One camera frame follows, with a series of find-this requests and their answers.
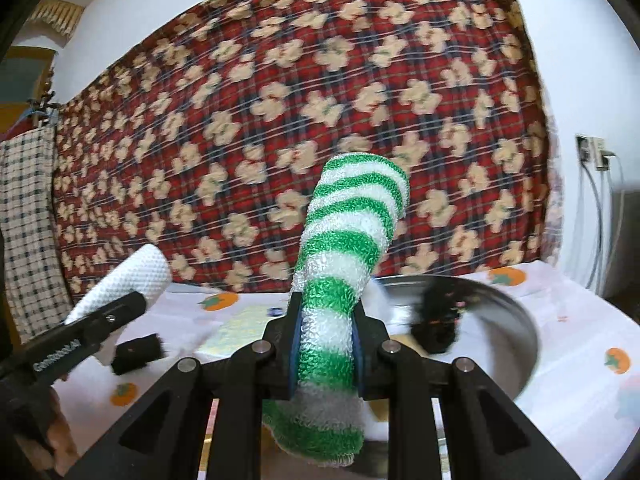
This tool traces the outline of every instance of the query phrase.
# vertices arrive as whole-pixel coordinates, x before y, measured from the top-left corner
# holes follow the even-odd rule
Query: silver bolt
[[[260,341],[255,341],[251,345],[251,350],[253,350],[257,354],[266,354],[269,350],[271,350],[271,343],[265,341],[264,339],[260,339]]]
[[[184,359],[180,359],[178,361],[178,370],[180,370],[184,374],[188,374],[189,372],[193,372],[196,369],[198,363],[196,359],[192,359],[190,357],[185,357]]]
[[[476,367],[476,363],[468,357],[456,359],[456,368],[462,372],[470,372]]]
[[[402,345],[393,339],[387,339],[382,342],[382,349],[388,354],[395,354],[396,352],[399,352],[401,348]]]

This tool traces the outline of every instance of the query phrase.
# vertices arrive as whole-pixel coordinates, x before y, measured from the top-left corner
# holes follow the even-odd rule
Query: green stripe
[[[373,155],[372,153],[358,153],[357,155],[345,155],[341,158],[332,158],[325,165],[323,171],[336,170],[347,164],[356,164],[358,162],[379,162],[385,166],[394,170],[398,176],[402,177],[402,180],[406,183],[407,190],[409,189],[409,178],[406,173],[394,162],[391,162],[388,158],[380,155]]]
[[[402,200],[402,194],[398,189],[398,184],[391,177],[380,173],[363,173],[358,176],[346,176],[341,178],[333,184],[319,184],[314,191],[314,198],[320,198],[327,196],[335,191],[341,191],[343,189],[349,189],[350,187],[362,186],[363,184],[380,184],[393,197],[396,202],[396,210],[398,212],[398,218],[402,217],[404,211],[404,201]]]
[[[262,420],[283,449],[318,462],[350,460],[364,442],[362,431],[342,431],[304,426],[282,413],[273,400],[262,404]]]
[[[369,235],[356,231],[327,231],[309,238],[298,255],[296,270],[305,265],[309,256],[323,251],[353,254],[362,260],[369,272],[380,258],[380,249]]]
[[[305,226],[308,226],[312,222],[320,220],[325,216],[331,215],[332,213],[353,213],[363,210],[368,210],[378,215],[380,221],[382,222],[382,225],[385,228],[386,238],[390,242],[391,238],[394,237],[395,229],[394,222],[391,219],[389,211],[386,209],[384,203],[380,202],[380,200],[375,200],[373,198],[364,196],[355,196],[353,198],[335,202],[333,204],[329,204],[321,207],[320,209],[317,209],[313,213],[306,216]]]
[[[314,278],[305,285],[302,293],[303,308],[328,308],[350,317],[356,304],[356,293],[347,282],[327,276]]]
[[[353,360],[347,354],[321,348],[300,348],[298,381],[353,390]]]

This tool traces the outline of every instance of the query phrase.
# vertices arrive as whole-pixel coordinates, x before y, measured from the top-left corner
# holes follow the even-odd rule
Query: striped sock
[[[263,422],[290,454],[345,466],[362,446],[351,313],[408,199],[404,171],[382,156],[346,153],[322,170],[291,289],[302,292],[298,387],[291,400],[266,401],[263,409]]]

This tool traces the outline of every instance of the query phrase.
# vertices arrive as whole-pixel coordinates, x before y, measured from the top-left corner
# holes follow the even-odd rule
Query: electrical outlet
[[[583,163],[589,162],[591,159],[591,152],[589,148],[589,137],[576,135],[575,145],[576,145],[576,148],[578,148],[578,160]]]
[[[607,171],[609,162],[602,156],[604,151],[604,139],[601,137],[591,137],[591,155],[597,171]]]

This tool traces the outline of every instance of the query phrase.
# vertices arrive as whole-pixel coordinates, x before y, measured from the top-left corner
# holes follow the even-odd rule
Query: checkered cloth
[[[62,117],[54,199],[76,301],[145,243],[177,282],[289,290],[322,166],[345,152],[410,180],[378,275],[535,260],[561,211],[516,0],[206,0]]]
[[[0,143],[4,279],[22,343],[58,325],[72,307],[53,232],[53,165],[53,128]]]

